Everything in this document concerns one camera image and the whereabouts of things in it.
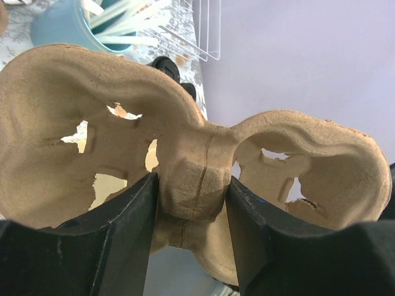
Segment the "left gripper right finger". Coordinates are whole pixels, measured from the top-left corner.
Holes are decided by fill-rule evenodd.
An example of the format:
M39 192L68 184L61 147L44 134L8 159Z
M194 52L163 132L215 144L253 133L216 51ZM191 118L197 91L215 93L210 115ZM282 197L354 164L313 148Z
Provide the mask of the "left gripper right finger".
M227 217L241 295L393 295L394 222L340 231L303 221L237 179Z

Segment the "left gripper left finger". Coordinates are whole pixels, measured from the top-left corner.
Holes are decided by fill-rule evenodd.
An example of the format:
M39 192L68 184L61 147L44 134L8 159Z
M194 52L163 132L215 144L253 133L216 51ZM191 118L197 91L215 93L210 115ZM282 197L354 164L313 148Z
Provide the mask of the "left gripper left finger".
M1 294L142 295L158 191L150 173L56 228L1 221Z

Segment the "brown cardboard cup carrier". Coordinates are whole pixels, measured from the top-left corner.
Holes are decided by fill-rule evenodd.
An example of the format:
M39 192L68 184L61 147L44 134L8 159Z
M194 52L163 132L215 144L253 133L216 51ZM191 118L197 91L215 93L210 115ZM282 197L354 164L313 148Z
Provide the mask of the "brown cardboard cup carrier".
M189 249L236 285L224 204L234 163L253 193L329 229L376 221L388 162L363 132L290 110L227 128L166 74L80 46L30 49L1 70L1 213L34 228L88 211L97 174L134 185L156 142L159 216L151 252Z

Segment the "black coffee cup lid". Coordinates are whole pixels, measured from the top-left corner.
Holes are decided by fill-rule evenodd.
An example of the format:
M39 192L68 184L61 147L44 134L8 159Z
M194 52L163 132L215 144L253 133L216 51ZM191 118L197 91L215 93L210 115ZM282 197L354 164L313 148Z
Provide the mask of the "black coffee cup lid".
M176 63L166 56L159 56L156 57L148 66L153 67L176 81L177 83L180 82L180 71L176 65Z

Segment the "brown paper bag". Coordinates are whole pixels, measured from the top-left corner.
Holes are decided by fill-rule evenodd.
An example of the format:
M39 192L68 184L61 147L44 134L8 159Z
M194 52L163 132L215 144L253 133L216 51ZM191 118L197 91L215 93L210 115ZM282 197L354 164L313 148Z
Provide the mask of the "brown paper bag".
M93 136L78 141L79 152L91 156L95 164L95 199L90 210L124 192L159 164L157 140L143 141L142 145L138 148L134 143L127 147L117 141L113 146Z

